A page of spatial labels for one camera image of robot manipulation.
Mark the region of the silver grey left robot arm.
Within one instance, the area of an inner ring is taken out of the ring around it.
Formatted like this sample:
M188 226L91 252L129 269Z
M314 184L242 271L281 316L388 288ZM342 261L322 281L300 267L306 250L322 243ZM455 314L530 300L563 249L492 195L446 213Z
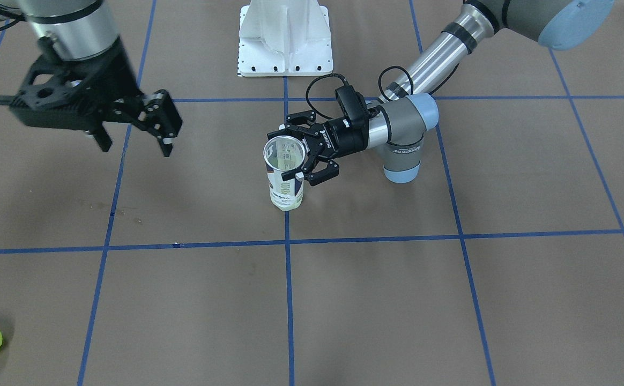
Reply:
M341 117L320 113L290 114L271 142L291 140L302 149L291 166L269 166L280 181L306 180L315 186L338 176L337 159L377 149L386 178L408 183L417 177L425 132L437 127L439 108L434 92L455 73L481 41L509 29L554 50L569 50L586 41L603 24L613 1L464 1L456 20L447 24L402 76L379 90L376 102L365 98L339 76L336 89Z

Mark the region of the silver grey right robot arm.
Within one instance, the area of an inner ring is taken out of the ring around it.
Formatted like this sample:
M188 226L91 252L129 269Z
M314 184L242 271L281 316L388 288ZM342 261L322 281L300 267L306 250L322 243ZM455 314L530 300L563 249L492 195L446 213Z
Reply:
M14 95L0 95L23 125L79 130L103 152L104 123L131 124L157 139L165 157L182 127L170 93L143 93L104 1L0 1L0 31L32 27L40 56Z

